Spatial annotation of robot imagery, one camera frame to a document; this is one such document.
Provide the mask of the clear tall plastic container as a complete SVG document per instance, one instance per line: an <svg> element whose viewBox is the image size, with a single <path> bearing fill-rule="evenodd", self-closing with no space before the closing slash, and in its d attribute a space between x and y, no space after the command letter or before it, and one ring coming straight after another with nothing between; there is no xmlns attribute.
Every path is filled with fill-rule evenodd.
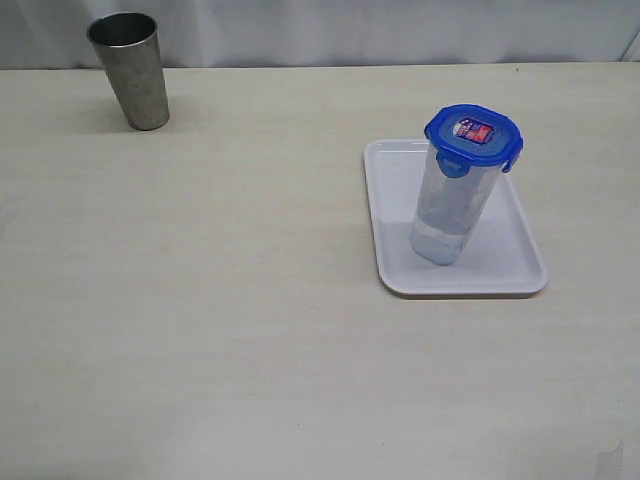
<svg viewBox="0 0 640 480"><path fill-rule="evenodd" d="M430 147L409 235L413 250L436 265L450 265L469 241L497 179L500 165L464 172L439 160Z"/></svg>

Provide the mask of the blue plastic lid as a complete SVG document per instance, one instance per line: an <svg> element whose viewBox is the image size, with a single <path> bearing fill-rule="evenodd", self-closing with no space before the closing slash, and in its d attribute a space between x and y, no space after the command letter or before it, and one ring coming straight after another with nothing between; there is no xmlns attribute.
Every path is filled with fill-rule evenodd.
<svg viewBox="0 0 640 480"><path fill-rule="evenodd" d="M508 173L524 145L519 128L507 116L472 104L442 108L424 134L448 178L466 176L472 168L500 167Z"/></svg>

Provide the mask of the stainless steel tumbler cup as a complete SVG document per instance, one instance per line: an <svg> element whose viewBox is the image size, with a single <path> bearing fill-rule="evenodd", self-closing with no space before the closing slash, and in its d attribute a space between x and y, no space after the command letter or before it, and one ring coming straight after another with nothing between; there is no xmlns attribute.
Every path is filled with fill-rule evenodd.
<svg viewBox="0 0 640 480"><path fill-rule="evenodd" d="M87 28L128 124L140 131L170 119L156 21L139 12L118 12Z"/></svg>

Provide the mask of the white rectangular plastic tray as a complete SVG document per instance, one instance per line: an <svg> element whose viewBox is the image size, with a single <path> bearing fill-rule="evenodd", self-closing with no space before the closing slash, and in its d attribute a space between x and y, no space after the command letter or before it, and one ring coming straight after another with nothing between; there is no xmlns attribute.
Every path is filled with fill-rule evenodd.
<svg viewBox="0 0 640 480"><path fill-rule="evenodd" d="M425 140L385 139L363 151L376 263L399 296L528 297L548 272L517 191L500 177L468 244L449 266L437 266L409 244L428 149Z"/></svg>

